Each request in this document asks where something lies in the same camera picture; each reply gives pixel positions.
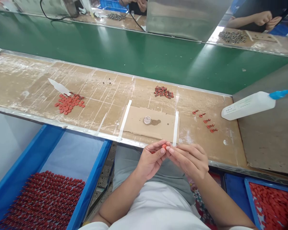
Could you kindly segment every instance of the grey pants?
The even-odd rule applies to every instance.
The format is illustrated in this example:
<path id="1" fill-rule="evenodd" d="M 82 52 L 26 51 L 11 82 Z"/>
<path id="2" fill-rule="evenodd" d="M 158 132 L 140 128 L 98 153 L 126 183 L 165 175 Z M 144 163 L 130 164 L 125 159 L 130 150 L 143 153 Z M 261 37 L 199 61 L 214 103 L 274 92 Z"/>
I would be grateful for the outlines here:
<path id="1" fill-rule="evenodd" d="M 142 151 L 143 149 L 134 146 L 117 144 L 114 161 L 113 191 L 135 170 Z M 185 174 L 169 159 L 163 161 L 156 175 L 149 181 L 157 181 L 173 187 L 190 205 L 195 202 Z"/>

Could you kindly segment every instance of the pile of metal parts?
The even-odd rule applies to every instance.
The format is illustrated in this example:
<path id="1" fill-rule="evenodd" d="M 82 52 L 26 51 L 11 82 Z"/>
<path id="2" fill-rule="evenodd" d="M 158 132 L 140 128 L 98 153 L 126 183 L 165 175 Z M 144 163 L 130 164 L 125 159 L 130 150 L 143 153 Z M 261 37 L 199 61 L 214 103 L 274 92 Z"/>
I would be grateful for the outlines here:
<path id="1" fill-rule="evenodd" d="M 66 229 L 85 182 L 49 171 L 31 176 L 0 229 Z"/>
<path id="2" fill-rule="evenodd" d="M 170 92 L 164 86 L 161 86 L 161 87 L 156 86 L 154 94 L 155 96 L 165 96 L 168 99 L 171 99 L 174 97 L 173 92 Z"/>
<path id="3" fill-rule="evenodd" d="M 122 14 L 116 14 L 116 13 L 110 13 L 107 15 L 108 18 L 115 20 L 115 21 L 121 21 L 121 20 L 125 20 L 126 15 L 122 15 Z"/>
<path id="4" fill-rule="evenodd" d="M 221 31 L 219 33 L 219 37 L 222 38 L 223 41 L 231 44 L 239 44 L 241 42 L 246 41 L 246 35 L 244 35 L 240 31 L 236 32 Z"/>

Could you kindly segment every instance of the green conveyor belt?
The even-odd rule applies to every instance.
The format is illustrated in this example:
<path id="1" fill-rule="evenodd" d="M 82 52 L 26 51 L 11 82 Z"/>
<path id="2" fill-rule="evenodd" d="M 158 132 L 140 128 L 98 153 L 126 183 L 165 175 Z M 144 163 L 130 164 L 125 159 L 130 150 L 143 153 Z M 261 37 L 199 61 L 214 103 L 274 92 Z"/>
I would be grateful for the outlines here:
<path id="1" fill-rule="evenodd" d="M 288 63 L 288 57 L 4 11 L 0 48 L 227 94 Z"/>

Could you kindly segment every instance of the wooden workbench surface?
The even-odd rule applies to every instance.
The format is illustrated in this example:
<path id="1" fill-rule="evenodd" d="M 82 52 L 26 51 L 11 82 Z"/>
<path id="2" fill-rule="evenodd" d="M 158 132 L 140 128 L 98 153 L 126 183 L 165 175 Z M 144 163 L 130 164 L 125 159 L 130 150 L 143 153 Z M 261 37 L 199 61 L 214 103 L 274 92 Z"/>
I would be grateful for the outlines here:
<path id="1" fill-rule="evenodd" d="M 76 106 L 68 115 L 59 113 L 54 104 L 60 93 L 48 78 L 84 96 L 86 107 Z M 174 93 L 174 98 L 155 97 L 156 85 L 167 87 Z M 129 100 L 132 100 L 131 106 L 169 115 L 179 111 L 177 143 L 198 143 L 214 162 L 271 174 L 247 166 L 237 120 L 221 118 L 221 110 L 233 102 L 231 97 L 86 66 L 0 53 L 0 108 L 63 122 L 83 130 L 100 129 L 100 133 L 118 137 L 118 125 Z M 196 109 L 206 113 L 205 118 L 210 118 L 219 131 L 211 133 L 203 123 L 204 118 L 192 114 Z M 123 132 L 122 138 L 146 144 L 157 141 L 130 132 Z"/>
<path id="2" fill-rule="evenodd" d="M 133 20 L 130 14 L 120 13 L 116 11 L 103 10 L 103 9 L 98 9 L 98 8 L 93 8 L 92 11 L 97 12 L 99 14 L 103 14 L 103 15 L 108 15 L 110 13 L 117 13 L 117 14 L 122 14 L 122 15 L 125 14 L 126 19 L 121 20 L 121 21 L 115 21 L 109 18 L 97 18 L 97 17 L 94 17 L 93 15 L 80 15 L 77 18 L 66 19 L 66 20 L 87 22 L 87 23 L 92 23 L 92 24 L 97 24 L 97 25 L 117 27 L 121 29 L 142 31 L 142 29 L 136 24 L 136 22 Z M 137 23 L 140 26 L 146 26 L 146 16 L 134 15 L 134 19 L 137 20 Z"/>
<path id="3" fill-rule="evenodd" d="M 235 32 L 240 31 L 246 35 L 246 41 L 238 44 L 231 44 L 225 42 L 219 37 L 221 31 Z M 248 31 L 249 35 L 245 30 L 232 29 L 226 27 L 217 27 L 208 42 L 213 42 L 217 44 L 224 44 L 226 46 L 232 46 L 237 48 L 243 48 L 248 50 L 255 50 L 260 52 L 269 52 L 274 54 L 283 54 L 288 56 L 288 37 L 258 33 L 253 31 Z"/>

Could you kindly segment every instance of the bottle label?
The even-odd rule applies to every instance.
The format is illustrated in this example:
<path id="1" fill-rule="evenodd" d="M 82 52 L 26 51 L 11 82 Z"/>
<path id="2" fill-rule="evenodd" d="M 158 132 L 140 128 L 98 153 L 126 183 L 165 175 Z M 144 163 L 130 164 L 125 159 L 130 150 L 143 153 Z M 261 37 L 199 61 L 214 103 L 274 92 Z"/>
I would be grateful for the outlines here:
<path id="1" fill-rule="evenodd" d="M 253 99 L 253 95 L 249 95 L 246 98 L 241 99 L 233 103 L 232 105 L 228 106 L 224 111 L 224 114 L 230 114 L 236 112 L 237 110 L 245 109 L 251 105 L 251 101 Z"/>

